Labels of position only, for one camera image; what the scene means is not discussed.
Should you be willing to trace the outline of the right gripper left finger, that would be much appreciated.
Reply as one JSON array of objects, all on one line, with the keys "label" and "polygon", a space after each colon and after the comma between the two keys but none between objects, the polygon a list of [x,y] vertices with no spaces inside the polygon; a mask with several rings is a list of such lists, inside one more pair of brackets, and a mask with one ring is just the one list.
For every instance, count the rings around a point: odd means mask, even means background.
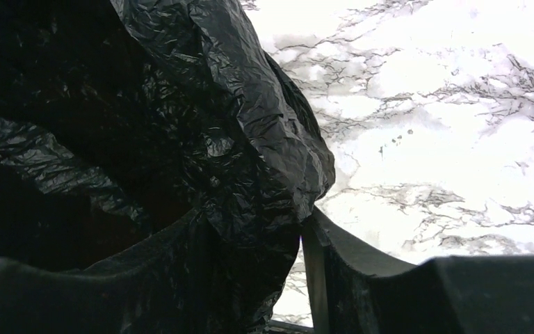
[{"label": "right gripper left finger", "polygon": [[198,209],[81,271],[0,257],[0,333],[203,333],[209,225]]}]

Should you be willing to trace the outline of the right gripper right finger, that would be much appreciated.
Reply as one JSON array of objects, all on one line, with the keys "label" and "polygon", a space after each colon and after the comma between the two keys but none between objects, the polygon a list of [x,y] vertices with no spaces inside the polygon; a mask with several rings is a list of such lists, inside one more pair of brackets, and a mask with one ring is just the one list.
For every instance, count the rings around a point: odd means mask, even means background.
[{"label": "right gripper right finger", "polygon": [[302,246],[316,333],[534,333],[534,255],[410,264],[319,210]]}]

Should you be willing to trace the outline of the black plastic trash bag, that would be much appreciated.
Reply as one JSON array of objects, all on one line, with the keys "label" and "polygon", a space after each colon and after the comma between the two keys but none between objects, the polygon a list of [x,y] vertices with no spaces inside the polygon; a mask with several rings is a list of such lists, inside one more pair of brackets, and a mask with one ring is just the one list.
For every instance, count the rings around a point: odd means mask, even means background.
[{"label": "black plastic trash bag", "polygon": [[238,1],[0,1],[0,257],[81,271],[198,209],[203,333],[262,333],[334,181]]}]

